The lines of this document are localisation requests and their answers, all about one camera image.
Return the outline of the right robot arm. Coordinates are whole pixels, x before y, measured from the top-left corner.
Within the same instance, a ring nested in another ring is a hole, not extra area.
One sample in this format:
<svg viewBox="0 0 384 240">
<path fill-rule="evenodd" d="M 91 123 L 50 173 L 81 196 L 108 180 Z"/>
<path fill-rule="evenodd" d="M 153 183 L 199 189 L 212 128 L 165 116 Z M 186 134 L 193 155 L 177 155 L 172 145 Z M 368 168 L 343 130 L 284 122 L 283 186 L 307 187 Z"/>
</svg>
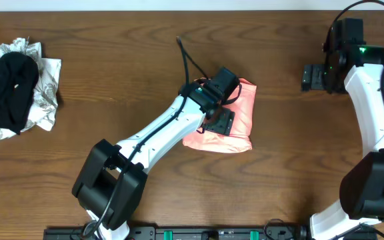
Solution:
<svg viewBox="0 0 384 240">
<path fill-rule="evenodd" d="M 310 218 L 312 239 L 345 239 L 354 231 L 384 222 L 384 48 L 362 43 L 324 45 L 324 65 L 306 66 L 307 89 L 350 96 L 363 158 L 344 176 L 339 198 Z"/>
</svg>

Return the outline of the pink printed t-shirt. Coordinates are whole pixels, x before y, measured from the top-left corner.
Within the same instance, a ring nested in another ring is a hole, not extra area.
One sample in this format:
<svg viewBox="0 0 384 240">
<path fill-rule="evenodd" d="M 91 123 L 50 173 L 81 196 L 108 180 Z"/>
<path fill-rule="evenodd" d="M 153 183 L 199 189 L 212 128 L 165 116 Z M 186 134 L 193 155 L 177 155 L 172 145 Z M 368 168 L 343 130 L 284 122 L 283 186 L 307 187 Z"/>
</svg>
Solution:
<svg viewBox="0 0 384 240">
<path fill-rule="evenodd" d="M 210 131 L 203 134 L 193 132 L 183 138 L 183 145 L 200 151 L 216 153 L 242 153 L 252 150 L 250 134 L 253 126 L 253 106 L 257 86 L 244 78 L 239 79 L 241 93 L 239 98 L 227 108 L 235 113 L 229 136 Z"/>
</svg>

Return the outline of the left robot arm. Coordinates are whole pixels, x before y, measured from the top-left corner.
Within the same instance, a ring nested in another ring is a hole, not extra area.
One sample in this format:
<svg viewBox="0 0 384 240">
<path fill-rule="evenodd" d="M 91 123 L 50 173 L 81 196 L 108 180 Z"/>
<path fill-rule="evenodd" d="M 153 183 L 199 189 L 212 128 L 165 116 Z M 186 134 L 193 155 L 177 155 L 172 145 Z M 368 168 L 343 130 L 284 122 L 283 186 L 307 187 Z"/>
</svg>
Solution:
<svg viewBox="0 0 384 240">
<path fill-rule="evenodd" d="M 186 84 L 173 104 L 140 132 L 115 145 L 105 139 L 96 143 L 72 188 L 91 220 L 70 238 L 125 239 L 151 168 L 184 137 L 206 130 L 206 120 L 217 126 L 217 133 L 230 132 L 234 113 L 226 106 L 236 100 L 231 94 L 241 90 L 239 83 Z"/>
</svg>

